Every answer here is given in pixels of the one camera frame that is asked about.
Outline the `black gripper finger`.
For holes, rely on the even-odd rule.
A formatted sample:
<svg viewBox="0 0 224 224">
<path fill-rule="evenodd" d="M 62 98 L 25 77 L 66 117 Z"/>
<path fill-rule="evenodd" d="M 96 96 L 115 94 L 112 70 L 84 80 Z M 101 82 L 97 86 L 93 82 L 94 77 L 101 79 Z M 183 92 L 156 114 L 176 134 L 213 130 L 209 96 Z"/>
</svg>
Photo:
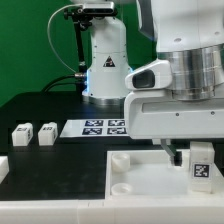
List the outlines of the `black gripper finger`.
<svg viewBox="0 0 224 224">
<path fill-rule="evenodd" d="M 161 147 L 167 152 L 170 156 L 170 162 L 174 166 L 182 165 L 182 153 L 177 151 L 173 145 L 168 145 L 165 139 L 161 140 Z"/>
</svg>

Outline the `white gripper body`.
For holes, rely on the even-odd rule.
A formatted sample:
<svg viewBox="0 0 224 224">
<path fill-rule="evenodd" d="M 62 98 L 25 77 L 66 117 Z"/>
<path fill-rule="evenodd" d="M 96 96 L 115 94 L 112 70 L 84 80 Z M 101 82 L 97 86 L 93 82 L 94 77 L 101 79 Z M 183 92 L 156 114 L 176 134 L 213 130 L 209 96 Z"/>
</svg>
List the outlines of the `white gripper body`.
<svg viewBox="0 0 224 224">
<path fill-rule="evenodd" d="M 135 91 L 125 99 L 124 118 L 132 139 L 224 138 L 224 99 L 174 101 L 165 91 Z"/>
</svg>

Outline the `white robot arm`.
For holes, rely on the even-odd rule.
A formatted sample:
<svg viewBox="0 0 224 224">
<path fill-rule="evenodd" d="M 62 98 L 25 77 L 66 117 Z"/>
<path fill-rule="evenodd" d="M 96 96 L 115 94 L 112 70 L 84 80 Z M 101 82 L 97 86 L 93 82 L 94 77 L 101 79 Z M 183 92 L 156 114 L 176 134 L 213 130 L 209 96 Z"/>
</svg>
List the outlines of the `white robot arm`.
<svg viewBox="0 0 224 224">
<path fill-rule="evenodd" d="M 129 2 L 156 44 L 155 60 L 137 69 L 114 16 Z M 86 0 L 83 10 L 93 18 L 94 56 L 85 99 L 121 104 L 128 135 L 152 140 L 173 162 L 174 140 L 224 138 L 224 0 Z"/>
</svg>

